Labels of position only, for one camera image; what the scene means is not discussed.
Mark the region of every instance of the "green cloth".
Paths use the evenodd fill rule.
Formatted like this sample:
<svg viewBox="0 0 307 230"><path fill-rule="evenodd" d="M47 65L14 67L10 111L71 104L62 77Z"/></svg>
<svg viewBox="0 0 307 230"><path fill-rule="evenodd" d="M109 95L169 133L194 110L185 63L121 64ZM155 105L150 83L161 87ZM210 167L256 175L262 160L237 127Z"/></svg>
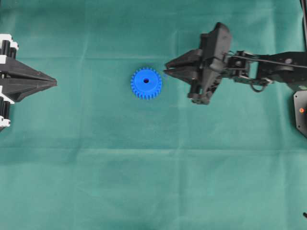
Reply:
<svg viewBox="0 0 307 230"><path fill-rule="evenodd" d="M298 0L1 2L18 60L58 80L0 133L1 230L306 229L293 92L223 80L199 106L162 72L216 22L233 51L303 51ZM154 100L131 92L140 67L162 75Z"/></svg>

